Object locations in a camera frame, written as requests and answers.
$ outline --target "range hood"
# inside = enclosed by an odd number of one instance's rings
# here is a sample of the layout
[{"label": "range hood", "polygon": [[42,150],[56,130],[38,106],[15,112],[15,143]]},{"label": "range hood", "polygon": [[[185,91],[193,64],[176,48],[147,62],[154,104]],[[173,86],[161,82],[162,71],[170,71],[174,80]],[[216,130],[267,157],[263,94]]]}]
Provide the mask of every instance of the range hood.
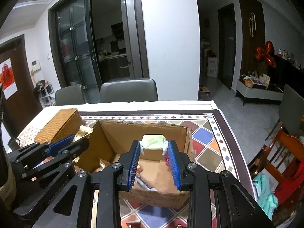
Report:
[{"label": "range hood", "polygon": [[111,25],[112,28],[112,33],[114,34],[116,40],[123,40],[124,38],[124,28],[123,28],[123,23],[117,23],[114,25]]}]

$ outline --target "metal screw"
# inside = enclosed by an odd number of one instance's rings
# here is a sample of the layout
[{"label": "metal screw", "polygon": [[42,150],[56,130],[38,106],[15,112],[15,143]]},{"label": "metal screw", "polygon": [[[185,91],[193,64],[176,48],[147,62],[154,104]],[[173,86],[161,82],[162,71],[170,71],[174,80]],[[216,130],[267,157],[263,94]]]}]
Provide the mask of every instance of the metal screw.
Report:
[{"label": "metal screw", "polygon": [[194,169],[194,168],[196,168],[196,167],[197,167],[197,164],[196,164],[196,163],[191,162],[191,163],[189,163],[189,164],[188,164],[188,167],[189,167],[190,169]]},{"label": "metal screw", "polygon": [[112,164],[113,169],[117,169],[119,167],[121,167],[121,163],[115,162],[115,163]]},{"label": "metal screw", "polygon": [[77,175],[78,175],[79,177],[84,177],[86,174],[87,174],[87,172],[86,172],[85,170],[80,170],[80,171],[77,173]]},{"label": "metal screw", "polygon": [[228,176],[230,176],[230,175],[231,175],[230,171],[223,170],[223,176],[224,176],[224,177],[228,177]]}]

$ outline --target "white box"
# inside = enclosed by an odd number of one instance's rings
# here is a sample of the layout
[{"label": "white box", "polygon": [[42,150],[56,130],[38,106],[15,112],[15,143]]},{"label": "white box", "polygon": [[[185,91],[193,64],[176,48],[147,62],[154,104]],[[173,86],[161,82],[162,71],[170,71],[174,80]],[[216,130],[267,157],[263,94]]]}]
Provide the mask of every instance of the white box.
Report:
[{"label": "white box", "polygon": [[207,76],[208,77],[217,77],[217,71],[218,71],[217,58],[215,58],[215,57],[208,57]]}]

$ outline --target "tall wooden cabinet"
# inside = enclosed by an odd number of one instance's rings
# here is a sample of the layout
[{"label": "tall wooden cabinet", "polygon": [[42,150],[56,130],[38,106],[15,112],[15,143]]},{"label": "tall wooden cabinet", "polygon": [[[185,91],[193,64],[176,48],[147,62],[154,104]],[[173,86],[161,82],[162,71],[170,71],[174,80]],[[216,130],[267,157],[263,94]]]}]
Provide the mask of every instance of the tall wooden cabinet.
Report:
[{"label": "tall wooden cabinet", "polygon": [[241,74],[257,70],[255,49],[265,46],[265,21],[262,3],[257,0],[239,0],[242,15],[243,51]]}]

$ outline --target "colorful tablecloth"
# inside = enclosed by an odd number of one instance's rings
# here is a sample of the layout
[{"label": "colorful tablecloth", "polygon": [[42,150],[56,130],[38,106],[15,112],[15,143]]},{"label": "colorful tablecloth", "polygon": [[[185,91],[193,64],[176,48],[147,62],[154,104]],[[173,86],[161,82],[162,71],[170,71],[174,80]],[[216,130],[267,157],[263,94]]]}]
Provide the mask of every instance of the colorful tablecloth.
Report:
[{"label": "colorful tablecloth", "polygon": [[[219,110],[162,110],[162,111],[80,111],[87,126],[92,126],[97,119],[126,120],[136,123],[169,123],[187,126],[192,130],[195,162],[206,170],[230,171],[253,195],[252,183],[244,157],[236,139]],[[43,126],[31,124],[19,135],[21,144],[32,142]],[[93,203],[92,227],[95,227],[98,191],[95,191]],[[210,191],[212,209],[212,227],[216,228],[216,211],[213,191]],[[186,227],[188,202],[180,209],[161,208],[142,205],[120,199],[122,228],[129,228],[127,221],[140,220],[142,228]]]}]

